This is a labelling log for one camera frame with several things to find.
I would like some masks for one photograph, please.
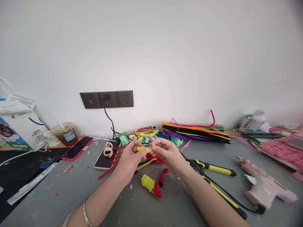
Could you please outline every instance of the bundle of pipe cleaners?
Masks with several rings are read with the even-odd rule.
[[[185,125],[176,121],[162,122],[163,135],[184,140],[230,144],[229,136],[220,131],[224,130],[224,127],[215,125],[215,117],[212,110],[211,114],[214,120],[211,125]]]

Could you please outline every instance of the straw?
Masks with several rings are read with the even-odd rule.
[[[52,112],[54,118],[56,119],[56,121],[58,121],[59,125],[61,126],[61,128],[64,128],[63,125],[60,123],[60,121],[56,118],[55,114]]]

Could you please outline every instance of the woman's right hand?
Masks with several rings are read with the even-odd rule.
[[[151,142],[151,149],[150,154],[153,157],[160,157],[167,167],[178,177],[182,177],[183,173],[190,167],[176,145],[169,140],[157,138]]]

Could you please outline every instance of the small white container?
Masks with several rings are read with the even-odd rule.
[[[245,115],[237,124],[236,130],[242,133],[256,132],[265,122],[263,116],[265,113],[266,111],[259,109],[252,114]]]
[[[47,141],[49,147],[53,147],[53,146],[56,146],[61,143],[61,141],[58,140],[58,138],[56,136],[51,134],[50,131],[45,132],[43,134],[43,137]]]

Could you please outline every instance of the woman's left hand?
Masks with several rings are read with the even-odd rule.
[[[121,180],[124,186],[132,179],[139,162],[146,159],[148,150],[137,151],[138,147],[142,147],[141,142],[134,140],[124,148],[118,165],[112,174],[115,178]]]

